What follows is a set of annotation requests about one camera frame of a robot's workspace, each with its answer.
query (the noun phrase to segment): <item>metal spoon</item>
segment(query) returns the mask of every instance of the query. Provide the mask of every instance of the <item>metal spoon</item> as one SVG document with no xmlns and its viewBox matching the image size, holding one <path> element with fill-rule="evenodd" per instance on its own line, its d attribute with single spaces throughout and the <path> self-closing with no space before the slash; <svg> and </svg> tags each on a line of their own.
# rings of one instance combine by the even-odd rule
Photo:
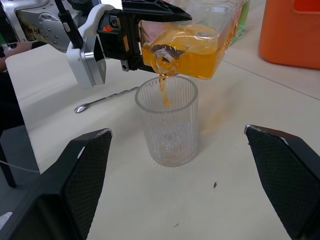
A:
<svg viewBox="0 0 320 240">
<path fill-rule="evenodd" d="M 88 103 L 84 103 L 84 104 L 81 104 L 80 106 L 77 106 L 75 109 L 74 109 L 74 112 L 76 114 L 79 114 L 79 113 L 82 113 L 84 112 L 85 110 L 87 110 L 88 108 L 92 107 L 93 105 L 96 105 L 98 103 L 102 103 L 108 99 L 111 99 L 113 97 L 117 97 L 117 96 L 120 96 L 120 95 L 123 95 L 123 94 L 126 94 L 126 93 L 129 93 L 129 92 L 132 92 L 132 91 L 135 91 L 137 90 L 139 87 L 136 86 L 136 87 L 133 87 L 131 89 L 128 89 L 128 90 L 124 90 L 124 91 L 121 91 L 119 93 L 114 93 L 114 94 L 111 94 L 110 96 L 106 96 L 106 97 L 103 97 L 101 99 L 98 99 L 98 100 L 95 100 L 95 101 L 92 101 L 92 102 L 88 102 Z"/>
</svg>

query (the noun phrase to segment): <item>table surface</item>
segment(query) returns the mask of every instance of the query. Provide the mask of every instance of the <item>table surface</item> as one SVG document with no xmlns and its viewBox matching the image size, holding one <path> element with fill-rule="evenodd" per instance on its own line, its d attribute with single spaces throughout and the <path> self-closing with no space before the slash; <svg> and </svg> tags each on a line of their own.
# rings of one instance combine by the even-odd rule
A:
<svg viewBox="0 0 320 240">
<path fill-rule="evenodd" d="M 249 14 L 256 13 L 263 1 L 253 0 L 251 6 Z M 70 140 L 112 129 L 104 186 L 88 239 L 290 239 L 261 186 L 244 128 L 254 124 L 297 135 L 320 154 L 320 101 L 300 93 L 310 89 L 295 89 L 292 82 L 276 83 L 278 75 L 292 75 L 298 82 L 300 75 L 291 72 L 296 68 L 267 62 L 248 70 L 237 66 L 239 58 L 232 57 L 237 52 L 247 54 L 250 61 L 257 58 L 246 53 L 243 41 L 249 34 L 248 30 L 228 50 L 211 80 L 192 79 L 199 90 L 199 153 L 188 164 L 174 168 L 151 159 L 134 93 L 81 114 L 73 112 L 80 104 L 139 86 L 155 74 L 123 72 L 118 61 L 108 59 L 106 84 L 83 90 L 66 56 L 50 46 L 7 59 L 42 173 Z M 301 81 L 306 83 L 306 76 L 318 74 L 309 69 L 299 72 L 305 74 Z"/>
</svg>

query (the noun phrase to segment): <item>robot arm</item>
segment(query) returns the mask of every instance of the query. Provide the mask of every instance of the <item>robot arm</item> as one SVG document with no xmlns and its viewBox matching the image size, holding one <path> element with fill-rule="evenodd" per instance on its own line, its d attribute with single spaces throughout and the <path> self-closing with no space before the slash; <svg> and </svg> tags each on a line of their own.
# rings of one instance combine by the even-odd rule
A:
<svg viewBox="0 0 320 240">
<path fill-rule="evenodd" d="M 120 60 L 123 71 L 153 72 L 144 65 L 139 48 L 141 20 L 179 22 L 192 19 L 181 8 L 162 0 L 122 0 L 122 10 L 107 4 L 93 7 L 88 1 L 91 3 L 91 0 L 63 1 L 79 27 L 74 30 L 61 18 L 61 5 L 58 10 L 56 4 L 62 3 L 61 0 L 0 0 L 0 44 L 48 43 L 66 53 L 79 85 L 89 88 L 105 83 L 105 58 Z M 83 42 L 75 44 L 74 36 L 77 39 L 80 36 Z"/>
</svg>

